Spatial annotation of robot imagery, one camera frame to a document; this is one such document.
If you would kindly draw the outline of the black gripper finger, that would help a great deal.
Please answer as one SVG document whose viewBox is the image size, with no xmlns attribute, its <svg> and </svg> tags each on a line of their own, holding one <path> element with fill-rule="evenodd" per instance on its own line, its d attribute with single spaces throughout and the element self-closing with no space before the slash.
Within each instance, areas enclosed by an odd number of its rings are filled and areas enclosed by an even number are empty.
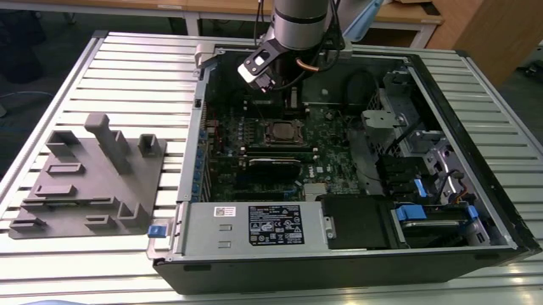
<svg viewBox="0 0 543 305">
<path fill-rule="evenodd" d="M 285 118 L 304 117 L 304 105 L 297 87 L 292 87 L 287 90 L 283 114 Z"/>
</svg>

